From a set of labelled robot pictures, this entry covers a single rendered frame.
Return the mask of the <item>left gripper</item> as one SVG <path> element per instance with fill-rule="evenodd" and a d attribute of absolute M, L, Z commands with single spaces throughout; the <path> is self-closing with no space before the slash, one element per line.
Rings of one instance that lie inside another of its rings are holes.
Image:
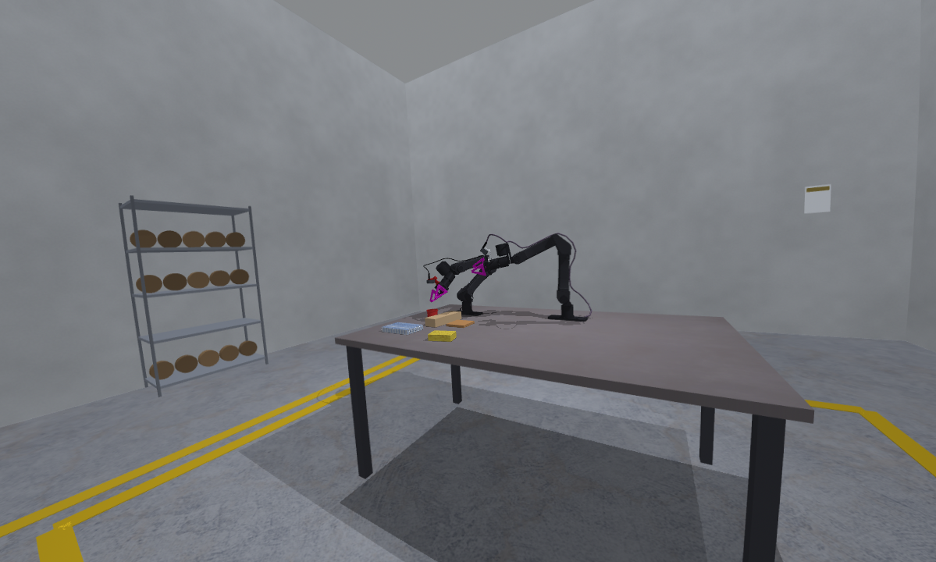
<path fill-rule="evenodd" d="M 488 249 L 488 248 L 483 247 L 483 249 L 486 250 L 486 249 Z M 483 258 L 482 258 L 482 259 L 479 260 L 477 263 L 475 263 L 475 264 L 472 266 L 472 268 L 475 268 L 475 269 L 472 269 L 472 273 L 479 274 L 479 275 L 482 275 L 482 276 L 486 276 L 486 272 L 490 273 L 490 270 L 493 270 L 493 269 L 500 269 L 500 266 L 498 266 L 499 263 L 497 263 L 497 262 L 499 262 L 499 261 L 497 261 L 497 260 L 499 260 L 499 259 L 497 259 L 497 258 L 495 258 L 495 259 L 490 259 L 490 249 L 489 249 L 489 250 L 486 250 L 486 251 L 488 251 L 488 253 L 489 253 L 489 258 L 487 258 L 486 260 L 483 260 Z M 476 266 L 476 265 L 478 265 L 478 263 L 480 263 L 481 261 L 482 261 L 482 264 L 479 265 L 479 266 Z M 488 266 L 488 267 L 486 267 L 486 266 Z M 477 270 L 477 269 L 481 269 L 482 272 L 475 272 L 475 270 Z"/>

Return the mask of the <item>blue checked towel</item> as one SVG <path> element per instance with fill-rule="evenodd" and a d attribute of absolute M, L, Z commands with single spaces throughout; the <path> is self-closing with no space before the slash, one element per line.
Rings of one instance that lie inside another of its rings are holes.
<path fill-rule="evenodd" d="M 404 334 L 404 335 L 412 334 L 420 330 L 422 330 L 422 325 L 420 324 L 411 324 L 411 323 L 403 323 L 403 322 L 396 322 L 396 323 L 382 327 L 382 332 L 397 333 L 397 334 Z"/>

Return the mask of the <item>tan rectangular block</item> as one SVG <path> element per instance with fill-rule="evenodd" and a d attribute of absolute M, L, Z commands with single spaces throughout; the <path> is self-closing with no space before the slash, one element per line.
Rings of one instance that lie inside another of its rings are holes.
<path fill-rule="evenodd" d="M 434 316 L 425 318 L 425 326 L 436 328 L 440 325 L 446 325 L 449 322 L 454 322 L 460 319 L 461 319 L 461 311 L 447 311 L 439 315 L 434 315 Z"/>

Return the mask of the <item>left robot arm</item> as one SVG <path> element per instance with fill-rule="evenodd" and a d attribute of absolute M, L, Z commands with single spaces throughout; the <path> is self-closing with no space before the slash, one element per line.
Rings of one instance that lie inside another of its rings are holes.
<path fill-rule="evenodd" d="M 557 247 L 558 253 L 558 288 L 557 288 L 557 299 L 561 304 L 561 315 L 550 315 L 547 316 L 547 319 L 556 319 L 556 320 L 567 320 L 567 321 L 577 321 L 585 322 L 588 320 L 588 317 L 578 317 L 574 316 L 572 312 L 572 303 L 570 302 L 570 255 L 571 255 L 571 245 L 563 239 L 563 237 L 558 236 L 556 233 L 552 237 L 547 237 L 545 240 L 538 242 L 538 244 L 533 244 L 531 247 L 524 249 L 517 254 L 514 254 L 511 257 L 510 248 L 508 244 L 499 244 L 496 245 L 497 256 L 499 256 L 499 265 L 501 268 L 507 267 L 508 264 L 515 263 L 518 265 L 529 258 L 532 258 L 540 252 L 546 251 L 552 247 Z M 500 258 L 500 256 L 504 256 Z M 510 256 L 510 259 L 508 259 Z"/>

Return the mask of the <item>yellow sponge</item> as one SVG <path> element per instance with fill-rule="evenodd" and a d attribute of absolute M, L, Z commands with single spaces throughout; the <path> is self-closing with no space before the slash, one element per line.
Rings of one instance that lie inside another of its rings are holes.
<path fill-rule="evenodd" d="M 452 342 L 456 339 L 456 331 L 438 331 L 433 330 L 432 333 L 428 334 L 428 341 L 447 341 Z"/>

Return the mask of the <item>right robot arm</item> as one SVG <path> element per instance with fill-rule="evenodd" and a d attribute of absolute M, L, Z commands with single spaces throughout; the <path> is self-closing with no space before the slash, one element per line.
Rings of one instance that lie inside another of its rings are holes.
<path fill-rule="evenodd" d="M 481 257 L 483 260 L 486 260 L 489 258 L 489 255 L 483 255 Z M 473 258 L 465 262 L 461 261 L 454 263 L 451 266 L 447 265 L 447 261 L 440 261 L 439 265 L 436 266 L 436 270 L 440 272 L 440 276 L 445 276 L 444 278 L 447 278 L 452 282 L 454 278 L 456 278 L 456 275 L 460 274 L 461 272 L 465 272 L 465 270 L 472 269 L 472 266 L 479 260 L 481 260 L 479 257 Z M 461 290 L 457 292 L 457 299 L 463 301 L 463 311 L 461 311 L 461 315 L 482 315 L 482 312 L 472 310 L 472 293 L 474 293 L 474 291 L 477 290 L 477 287 L 481 285 L 483 279 L 488 278 L 488 276 L 495 273 L 495 271 L 496 269 L 490 270 L 490 273 L 486 272 L 486 276 L 477 274 L 477 276 L 472 278 L 469 284 L 465 285 L 464 288 L 461 288 Z"/>

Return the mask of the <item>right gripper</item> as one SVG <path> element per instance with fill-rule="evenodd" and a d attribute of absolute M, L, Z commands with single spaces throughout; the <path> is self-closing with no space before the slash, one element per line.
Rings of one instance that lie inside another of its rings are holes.
<path fill-rule="evenodd" d="M 449 288 L 447 288 L 447 286 L 449 286 L 449 285 L 452 283 L 452 282 L 449 281 L 449 279 L 447 279 L 447 278 L 443 278 L 442 280 L 440 280 L 440 282 L 438 282 L 438 280 L 436 280 L 436 279 L 438 279 L 438 277 L 436 277 L 436 276 L 433 276 L 432 279 L 435 279 L 435 283 L 436 283 L 435 289 L 436 289 L 436 291 L 435 291 L 435 290 L 432 290 L 432 292 L 431 292 L 431 302 L 436 301 L 436 299 L 440 298 L 440 296 L 443 296 L 445 293 L 447 293 L 447 291 L 449 290 Z M 432 280 L 432 279 L 428 279 L 428 280 Z M 445 286 L 444 286 L 443 284 L 445 284 Z M 438 292 L 438 291 L 439 291 L 439 292 Z M 435 299 L 432 300 L 433 293 L 435 293 Z"/>

